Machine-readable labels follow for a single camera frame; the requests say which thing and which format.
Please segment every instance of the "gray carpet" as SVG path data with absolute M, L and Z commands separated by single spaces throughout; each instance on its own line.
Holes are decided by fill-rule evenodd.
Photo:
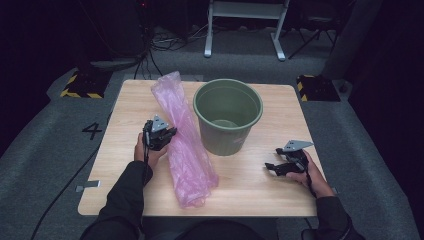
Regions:
M 153 57 L 163 74 L 180 71 L 186 81 L 234 78 L 295 86 L 298 75 L 320 73 L 330 50 L 324 35 L 292 60 L 280 62 L 269 31 L 220 32 L 208 59 L 203 57 L 204 38 L 177 51 L 153 51 Z M 291 32 L 281 43 L 289 55 L 301 38 Z M 159 76 L 151 61 L 149 71 L 146 66 L 138 70 L 137 79 L 150 78 L 149 71 L 153 79 Z M 121 84 L 133 78 L 135 67 L 113 74 L 104 99 L 61 98 L 74 71 L 52 84 L 47 92 L 51 102 L 0 160 L 0 239 L 31 237 L 50 202 L 101 143 Z M 340 96 L 341 102 L 301 102 L 329 183 L 340 192 L 355 227 L 367 239 L 420 239 L 406 196 L 347 102 L 348 93 Z M 103 131 L 90 140 L 82 129 L 95 122 Z M 78 239 L 94 220 L 78 214 L 82 194 L 75 192 L 75 186 L 87 180 L 94 158 L 48 212 L 36 239 Z M 316 218 L 309 220 L 317 226 Z M 280 218 L 276 228 L 280 239 L 296 240 L 307 224 L 301 218 Z

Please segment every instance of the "black sleeve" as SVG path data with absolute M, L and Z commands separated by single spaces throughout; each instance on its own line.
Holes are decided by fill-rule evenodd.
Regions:
M 338 197 L 318 198 L 316 204 L 319 220 L 319 226 L 315 232 L 317 239 L 365 239 L 353 228 L 352 220 Z
M 138 239 L 144 209 L 143 183 L 152 176 L 152 169 L 144 162 L 130 162 L 107 195 L 106 206 L 80 239 Z

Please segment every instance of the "green bucket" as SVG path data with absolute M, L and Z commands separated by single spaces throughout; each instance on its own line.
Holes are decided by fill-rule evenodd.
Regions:
M 193 108 L 204 147 L 219 156 L 238 152 L 263 112 L 259 94 L 233 79 L 203 84 L 194 94 Z

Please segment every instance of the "pink plastic bag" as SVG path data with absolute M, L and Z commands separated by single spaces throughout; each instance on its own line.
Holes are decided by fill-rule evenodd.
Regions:
M 180 73 L 159 78 L 152 86 L 152 93 L 177 128 L 169 143 L 168 157 L 180 207 L 201 207 L 210 195 L 210 188 L 218 186 L 218 175 L 195 127 Z

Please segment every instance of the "hand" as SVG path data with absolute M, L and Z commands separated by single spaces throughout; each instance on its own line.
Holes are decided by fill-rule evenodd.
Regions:
M 165 146 L 160 151 L 149 150 L 148 164 L 152 169 L 158 164 L 159 158 L 162 157 L 167 150 L 168 146 Z M 135 145 L 134 148 L 134 161 L 144 162 L 143 133 L 138 134 L 137 145 Z
M 318 167 L 315 165 L 309 153 L 305 150 L 303 150 L 303 152 L 305 153 L 309 161 L 308 172 L 312 180 L 312 190 L 316 193 L 317 198 L 334 196 L 333 190 L 328 185 L 327 181 L 325 181 L 324 177 L 322 176 Z M 305 172 L 304 173 L 289 172 L 286 174 L 286 177 L 293 179 L 308 188 L 308 179 L 306 177 Z

